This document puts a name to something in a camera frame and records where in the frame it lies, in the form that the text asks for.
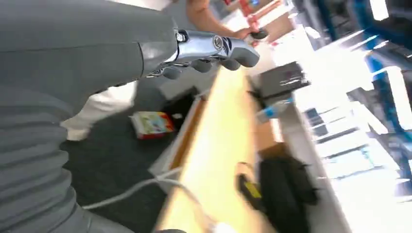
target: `yellow tag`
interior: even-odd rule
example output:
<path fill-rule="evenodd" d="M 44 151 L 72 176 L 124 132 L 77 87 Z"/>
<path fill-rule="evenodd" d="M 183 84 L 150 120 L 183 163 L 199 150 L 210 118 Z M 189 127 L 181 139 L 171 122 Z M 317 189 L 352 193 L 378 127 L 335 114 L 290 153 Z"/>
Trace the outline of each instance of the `yellow tag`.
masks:
<path fill-rule="evenodd" d="M 252 194 L 254 198 L 262 198 L 262 195 L 260 192 L 256 189 L 255 185 L 250 183 L 250 182 L 245 182 L 246 188 L 249 190 L 249 192 Z"/>

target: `gray fabric sleeve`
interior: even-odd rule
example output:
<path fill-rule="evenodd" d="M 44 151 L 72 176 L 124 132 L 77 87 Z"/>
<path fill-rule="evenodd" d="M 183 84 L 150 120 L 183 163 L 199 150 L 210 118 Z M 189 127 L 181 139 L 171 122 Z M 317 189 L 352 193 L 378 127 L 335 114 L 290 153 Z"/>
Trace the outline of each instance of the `gray fabric sleeve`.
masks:
<path fill-rule="evenodd" d="M 0 31 L 0 232 L 89 232 L 60 122 L 170 58 L 172 20 L 103 0 L 0 0 Z"/>

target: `wooden table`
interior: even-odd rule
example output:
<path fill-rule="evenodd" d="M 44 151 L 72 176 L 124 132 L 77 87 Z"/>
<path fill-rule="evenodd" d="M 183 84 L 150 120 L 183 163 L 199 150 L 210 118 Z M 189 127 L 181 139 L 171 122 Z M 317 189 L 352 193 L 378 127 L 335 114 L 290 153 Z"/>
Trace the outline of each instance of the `wooden table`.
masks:
<path fill-rule="evenodd" d="M 208 215 L 237 233 L 275 232 L 236 188 L 238 162 L 256 160 L 255 103 L 242 70 L 222 68 L 187 146 L 178 180 L 199 199 Z M 174 188 L 158 220 L 158 230 L 206 232 L 196 204 Z"/>

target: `person's arm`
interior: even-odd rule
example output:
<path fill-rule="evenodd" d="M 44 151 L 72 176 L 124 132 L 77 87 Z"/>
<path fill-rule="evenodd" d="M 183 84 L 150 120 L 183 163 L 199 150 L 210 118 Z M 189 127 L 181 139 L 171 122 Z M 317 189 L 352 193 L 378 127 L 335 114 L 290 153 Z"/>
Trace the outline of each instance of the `person's arm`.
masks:
<path fill-rule="evenodd" d="M 213 32 L 221 36 L 236 37 L 244 39 L 249 33 L 256 32 L 258 29 L 245 28 L 233 32 L 223 26 L 209 10 L 210 0 L 187 0 L 186 12 L 189 20 L 198 30 Z"/>

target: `black bag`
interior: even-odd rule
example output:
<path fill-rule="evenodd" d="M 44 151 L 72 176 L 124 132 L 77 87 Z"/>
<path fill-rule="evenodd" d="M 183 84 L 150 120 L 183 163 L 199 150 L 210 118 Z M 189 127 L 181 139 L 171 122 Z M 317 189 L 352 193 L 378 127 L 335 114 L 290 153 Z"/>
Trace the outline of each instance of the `black bag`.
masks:
<path fill-rule="evenodd" d="M 260 189 L 270 223 L 279 233 L 309 233 L 305 204 L 316 204 L 316 189 L 306 166 L 293 157 L 260 163 Z"/>

